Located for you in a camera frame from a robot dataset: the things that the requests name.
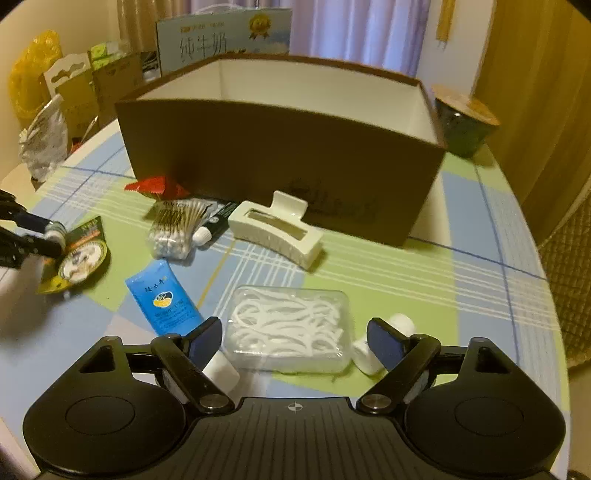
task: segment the yellow plastic bag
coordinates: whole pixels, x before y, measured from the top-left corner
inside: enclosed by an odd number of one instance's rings
[[[62,57],[59,35],[47,30],[31,42],[12,67],[8,77],[8,94],[22,128],[28,128],[50,100],[43,72]]]

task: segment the table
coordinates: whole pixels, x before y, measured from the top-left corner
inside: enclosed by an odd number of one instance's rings
[[[82,294],[64,298],[33,295],[34,260],[20,272],[0,271],[1,299],[10,300],[0,322],[0,444],[25,476],[34,467],[19,448],[26,450],[21,426],[33,401],[100,337],[148,343],[155,335],[124,284],[152,261],[144,218],[152,200],[123,191],[133,179],[115,121],[24,202],[68,228],[101,215],[111,250],[108,272]],[[402,248],[336,232],[326,232],[324,248],[322,266],[307,273],[227,232],[173,271],[204,317],[225,318],[241,284],[326,288],[349,296],[356,337],[370,318],[403,312],[443,344],[490,338],[563,412],[567,435],[552,471],[566,476],[569,394],[554,304],[517,200],[487,148],[473,162],[446,155]],[[374,381],[354,367],[330,376],[246,374],[233,396],[348,395],[354,403]]]

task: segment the triangular cutout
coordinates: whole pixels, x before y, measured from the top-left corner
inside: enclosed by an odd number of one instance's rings
[[[80,368],[81,374],[94,374],[97,372],[112,372],[115,370],[113,349],[109,345],[103,345],[93,357]]]
[[[508,374],[507,368],[500,362],[490,348],[478,349],[476,371],[483,374]]]

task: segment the red packet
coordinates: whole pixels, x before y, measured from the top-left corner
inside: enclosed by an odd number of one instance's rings
[[[125,186],[125,190],[140,192],[147,197],[157,200],[177,200],[191,195],[174,180],[166,177],[152,177],[150,179],[128,183]]]

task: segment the clear plastic box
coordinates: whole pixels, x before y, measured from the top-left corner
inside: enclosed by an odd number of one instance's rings
[[[349,298],[337,290],[240,286],[223,347],[237,368],[338,373],[351,359]]]

